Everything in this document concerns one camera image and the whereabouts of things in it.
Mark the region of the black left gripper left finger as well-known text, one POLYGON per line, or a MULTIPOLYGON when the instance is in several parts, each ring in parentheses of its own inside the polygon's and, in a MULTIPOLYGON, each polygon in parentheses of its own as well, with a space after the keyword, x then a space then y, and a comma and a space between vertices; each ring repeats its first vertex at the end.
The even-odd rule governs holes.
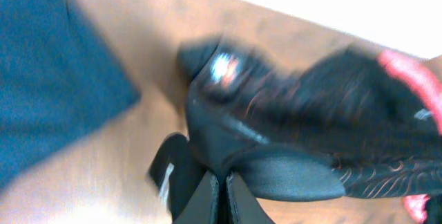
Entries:
POLYGON ((218 200, 218 180, 210 171, 207 171, 173 224, 216 224, 218 200))

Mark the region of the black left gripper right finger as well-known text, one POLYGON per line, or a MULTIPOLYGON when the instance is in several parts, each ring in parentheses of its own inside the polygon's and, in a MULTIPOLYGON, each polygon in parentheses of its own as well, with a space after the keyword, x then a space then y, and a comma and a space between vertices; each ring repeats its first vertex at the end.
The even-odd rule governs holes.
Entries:
POLYGON ((240 174, 227 177, 229 218, 233 224, 274 224, 250 192, 240 174))

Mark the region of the black orange patterned jersey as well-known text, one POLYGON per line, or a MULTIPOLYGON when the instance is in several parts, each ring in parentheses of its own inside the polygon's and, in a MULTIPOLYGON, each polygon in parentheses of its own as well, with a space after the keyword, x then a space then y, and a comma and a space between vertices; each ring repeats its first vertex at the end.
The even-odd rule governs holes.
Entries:
POLYGON ((381 67, 381 52, 350 47, 283 75, 229 39, 181 44, 189 132, 169 136, 148 170, 172 221, 210 171, 217 223, 232 223, 232 173, 257 201, 440 196, 430 222, 440 223, 441 132, 420 98, 381 67))

